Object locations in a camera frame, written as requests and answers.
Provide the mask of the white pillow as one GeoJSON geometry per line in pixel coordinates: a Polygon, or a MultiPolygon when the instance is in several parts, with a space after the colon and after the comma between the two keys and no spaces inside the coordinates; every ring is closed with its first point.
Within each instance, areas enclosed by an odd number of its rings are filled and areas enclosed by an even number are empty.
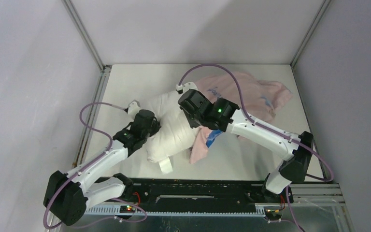
{"type": "Polygon", "coordinates": [[[157,163],[163,174],[173,171],[172,156],[190,162],[191,148],[199,133],[198,128],[191,128],[180,109],[178,100],[181,97],[176,91],[164,93],[144,102],[143,108],[155,114],[160,129],[147,139],[145,149],[147,160],[157,163]]]}

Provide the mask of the pink and blue pillowcase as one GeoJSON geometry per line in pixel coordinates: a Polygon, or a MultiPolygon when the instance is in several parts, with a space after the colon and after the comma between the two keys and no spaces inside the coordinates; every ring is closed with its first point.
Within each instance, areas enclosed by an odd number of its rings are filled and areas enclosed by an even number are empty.
{"type": "MultiPolygon", "coordinates": [[[[282,109],[293,97],[292,92],[277,81],[257,80],[252,75],[234,72],[240,86],[247,112],[256,118],[271,123],[278,110],[282,109]]],[[[242,106],[239,92],[230,75],[204,77],[196,83],[198,90],[212,103],[219,98],[227,99],[242,106]]],[[[200,127],[200,131],[191,149],[190,164],[207,157],[208,148],[223,132],[200,127]]]]}

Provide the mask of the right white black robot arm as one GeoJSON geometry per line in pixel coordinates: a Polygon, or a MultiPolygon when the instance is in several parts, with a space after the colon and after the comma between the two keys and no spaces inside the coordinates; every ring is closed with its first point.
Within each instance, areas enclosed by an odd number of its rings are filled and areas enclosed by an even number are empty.
{"type": "Polygon", "coordinates": [[[283,161],[268,175],[262,197],[276,201],[291,183],[302,183],[312,158],[312,135],[289,133],[244,112],[237,104],[219,98],[210,102],[201,92],[190,89],[178,100],[190,127],[203,126],[211,130],[231,133],[249,139],[283,161]]]}

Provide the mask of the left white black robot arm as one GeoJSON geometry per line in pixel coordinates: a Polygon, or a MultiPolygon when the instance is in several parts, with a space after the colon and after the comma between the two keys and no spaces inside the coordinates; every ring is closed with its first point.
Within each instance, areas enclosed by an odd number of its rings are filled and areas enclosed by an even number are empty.
{"type": "Polygon", "coordinates": [[[133,196],[132,181],[123,174],[105,182],[97,180],[118,163],[139,150],[160,124],[155,114],[141,109],[134,120],[111,137],[111,142],[96,157],[66,173],[54,172],[50,177],[43,204],[63,224],[75,224],[85,211],[112,198],[128,201],[133,196]]]}

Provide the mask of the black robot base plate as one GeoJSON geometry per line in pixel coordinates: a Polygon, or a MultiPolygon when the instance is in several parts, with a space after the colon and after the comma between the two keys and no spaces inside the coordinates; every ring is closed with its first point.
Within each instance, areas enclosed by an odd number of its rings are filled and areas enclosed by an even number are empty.
{"type": "Polygon", "coordinates": [[[265,205],[283,210],[293,203],[291,189],[274,194],[263,181],[133,178],[121,200],[145,211],[248,212],[265,205]]]}

